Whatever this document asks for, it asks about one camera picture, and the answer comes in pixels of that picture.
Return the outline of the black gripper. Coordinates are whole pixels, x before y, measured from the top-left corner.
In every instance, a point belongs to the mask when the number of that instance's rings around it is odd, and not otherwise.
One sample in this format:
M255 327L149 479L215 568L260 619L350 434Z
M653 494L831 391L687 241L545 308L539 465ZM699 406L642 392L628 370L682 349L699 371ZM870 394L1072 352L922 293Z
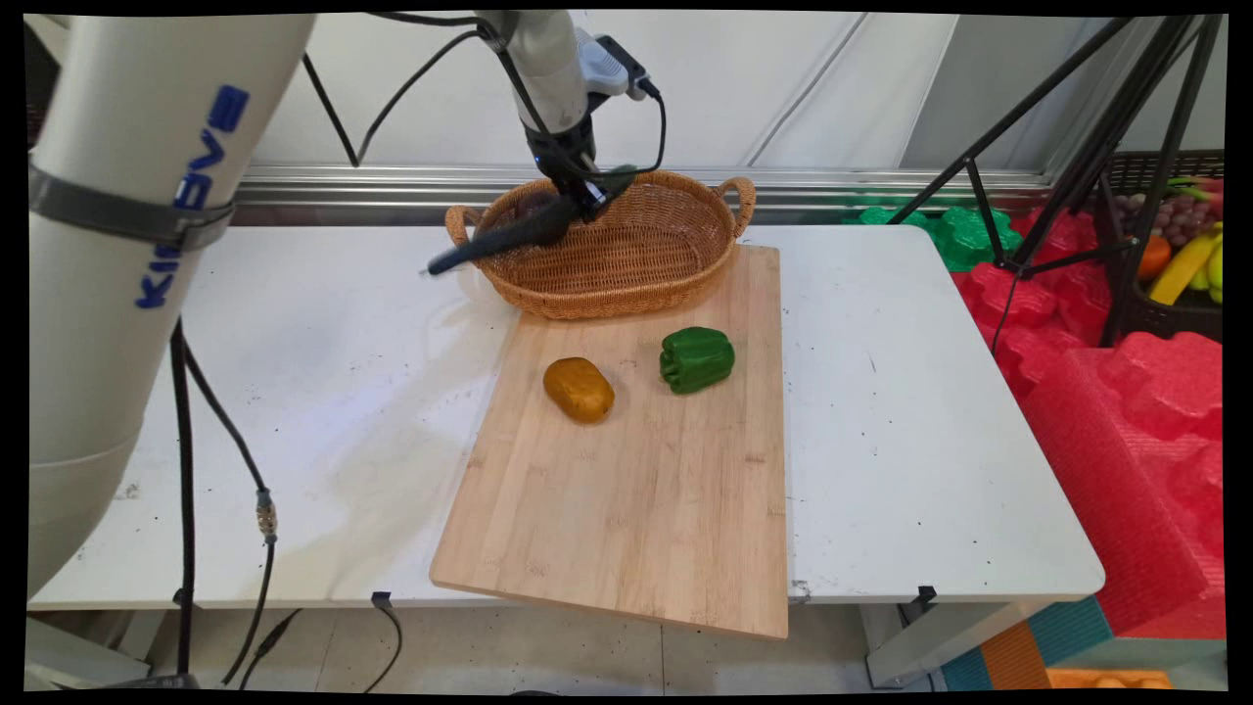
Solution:
M621 164L586 177L595 167L596 155L591 119L581 119L573 128L549 135L528 126L528 147L538 170L561 193L561 202L568 202L569 222L595 220L638 175L634 164Z

